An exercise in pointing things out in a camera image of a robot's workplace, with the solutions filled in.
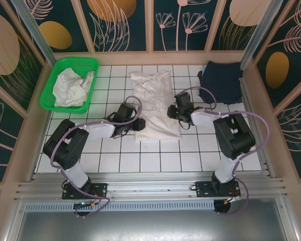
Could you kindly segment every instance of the white tile floor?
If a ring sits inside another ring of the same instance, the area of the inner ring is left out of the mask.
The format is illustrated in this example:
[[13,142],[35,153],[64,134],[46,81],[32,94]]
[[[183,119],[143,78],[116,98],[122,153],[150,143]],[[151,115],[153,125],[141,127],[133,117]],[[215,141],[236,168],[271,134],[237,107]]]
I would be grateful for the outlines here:
[[[171,73],[172,89],[181,92],[190,86],[199,86],[197,73],[202,65],[151,65],[151,66],[100,66],[89,110],[85,114],[53,113],[46,140],[59,123],[70,118],[75,123],[92,122],[118,110],[124,98],[132,95],[129,73],[142,71],[155,73],[167,70]],[[189,92],[195,106],[206,107],[198,96],[198,90]],[[218,104],[217,111],[244,110],[244,105]],[[180,140],[135,142],[134,132],[117,138],[96,139],[86,143],[80,164],[87,173],[97,172],[201,172],[214,171],[220,163],[213,124],[210,127],[181,129]],[[243,160],[239,171],[261,170],[257,154]],[[49,164],[45,154],[40,154],[35,172],[57,172]]]

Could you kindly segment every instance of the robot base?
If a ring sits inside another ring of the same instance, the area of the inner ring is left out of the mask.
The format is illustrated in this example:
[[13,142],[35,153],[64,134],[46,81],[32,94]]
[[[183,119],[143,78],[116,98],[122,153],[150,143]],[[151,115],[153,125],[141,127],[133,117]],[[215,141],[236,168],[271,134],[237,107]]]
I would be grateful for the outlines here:
[[[107,195],[107,184],[106,183],[91,183],[90,184],[90,194],[98,195],[99,197],[106,197]],[[78,192],[70,184],[65,184],[62,192],[62,199],[64,200],[80,200],[80,199],[93,199],[87,197],[86,195]]]
[[241,195],[239,183],[234,179],[223,183],[222,187],[216,190],[216,187],[213,185],[212,181],[207,182],[196,182],[195,188],[197,197],[224,197],[225,199],[231,196],[234,196],[235,193],[238,196]]

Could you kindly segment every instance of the white cloth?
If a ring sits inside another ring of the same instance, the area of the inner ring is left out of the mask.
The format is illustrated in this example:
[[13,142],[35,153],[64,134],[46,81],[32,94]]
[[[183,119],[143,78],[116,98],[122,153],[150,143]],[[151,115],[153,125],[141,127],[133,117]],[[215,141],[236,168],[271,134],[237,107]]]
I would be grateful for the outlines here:
[[53,89],[56,98],[55,107],[83,106],[87,100],[94,71],[88,72],[84,80],[72,68],[62,71]]
[[180,139],[178,120],[167,116],[168,107],[174,104],[170,73],[163,70],[155,74],[137,71],[130,73],[130,79],[134,96],[142,102],[140,117],[146,121],[145,128],[135,132],[135,140]]

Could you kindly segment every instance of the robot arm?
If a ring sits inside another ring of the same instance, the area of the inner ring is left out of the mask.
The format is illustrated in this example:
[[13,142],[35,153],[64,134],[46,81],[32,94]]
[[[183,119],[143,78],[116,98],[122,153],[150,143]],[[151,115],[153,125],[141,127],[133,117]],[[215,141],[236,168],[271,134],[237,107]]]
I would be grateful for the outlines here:
[[216,189],[224,183],[234,179],[234,172],[238,165],[238,158],[243,153],[248,153],[255,145],[255,138],[248,127],[242,114],[221,116],[214,112],[205,111],[203,108],[194,107],[187,92],[175,95],[176,106],[168,109],[170,118],[188,123],[191,126],[214,125],[219,146],[222,151],[221,162],[212,176]]
[[[145,128],[145,120],[133,117],[132,114],[137,111],[134,106],[128,103],[120,105],[117,112],[112,113],[105,120],[96,122],[93,124],[85,125],[81,124],[78,128],[71,131],[63,140],[54,156],[54,166],[62,169],[62,174],[68,180],[69,183],[79,188],[84,193],[90,193],[92,190],[91,180],[87,174],[82,170],[79,158],[83,151],[86,141],[91,141],[96,138],[114,138],[127,133],[129,130],[140,131]],[[53,151],[57,147],[58,142],[66,133],[76,126],[68,119],[63,120],[48,141],[45,143],[43,152],[51,158]]]

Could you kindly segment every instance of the green plastic basket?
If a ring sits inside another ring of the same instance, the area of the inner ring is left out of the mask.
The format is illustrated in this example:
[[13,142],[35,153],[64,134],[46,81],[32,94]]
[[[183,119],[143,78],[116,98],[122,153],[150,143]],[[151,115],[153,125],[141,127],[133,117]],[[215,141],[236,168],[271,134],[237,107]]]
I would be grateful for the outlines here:
[[[72,107],[55,107],[56,98],[53,95],[53,89],[57,81],[58,75],[67,68],[72,68],[73,71],[80,75],[82,78],[86,78],[87,73],[94,71],[94,78],[91,83],[91,87],[87,96],[87,101],[84,102],[83,106],[72,106]],[[58,60],[49,76],[44,91],[40,97],[40,105],[43,109],[53,110],[55,112],[69,112],[83,114],[88,111],[89,103],[96,82],[97,71],[99,63],[97,60],[92,58],[83,57],[66,57]]]

